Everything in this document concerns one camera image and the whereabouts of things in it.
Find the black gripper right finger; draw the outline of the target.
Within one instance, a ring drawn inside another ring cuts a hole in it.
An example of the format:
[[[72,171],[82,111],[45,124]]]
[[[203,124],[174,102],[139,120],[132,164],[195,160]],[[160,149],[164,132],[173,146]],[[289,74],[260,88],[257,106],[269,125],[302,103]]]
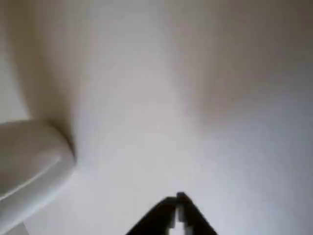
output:
[[[185,192],[178,192],[176,198],[178,218],[187,235],[218,235]]]

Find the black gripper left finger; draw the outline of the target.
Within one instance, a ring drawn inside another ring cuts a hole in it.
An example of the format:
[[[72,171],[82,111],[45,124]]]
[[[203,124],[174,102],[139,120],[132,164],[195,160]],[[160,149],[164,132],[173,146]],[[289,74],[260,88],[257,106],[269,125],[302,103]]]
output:
[[[177,199],[165,197],[155,204],[128,232],[127,235],[167,235],[173,224]]]

